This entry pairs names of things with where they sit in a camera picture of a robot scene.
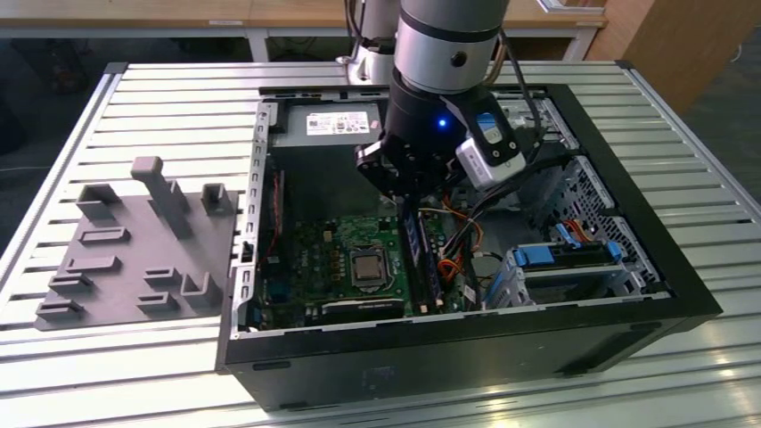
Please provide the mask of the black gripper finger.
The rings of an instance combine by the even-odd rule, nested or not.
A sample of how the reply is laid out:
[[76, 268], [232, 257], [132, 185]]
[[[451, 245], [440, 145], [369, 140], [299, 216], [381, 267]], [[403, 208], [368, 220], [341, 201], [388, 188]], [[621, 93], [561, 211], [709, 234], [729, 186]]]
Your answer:
[[413, 197], [424, 199], [431, 194], [447, 190], [467, 177], [465, 170], [455, 154], [428, 153], [415, 157]]
[[404, 141], [379, 141], [359, 146], [356, 168], [400, 210], [415, 210], [415, 163]]

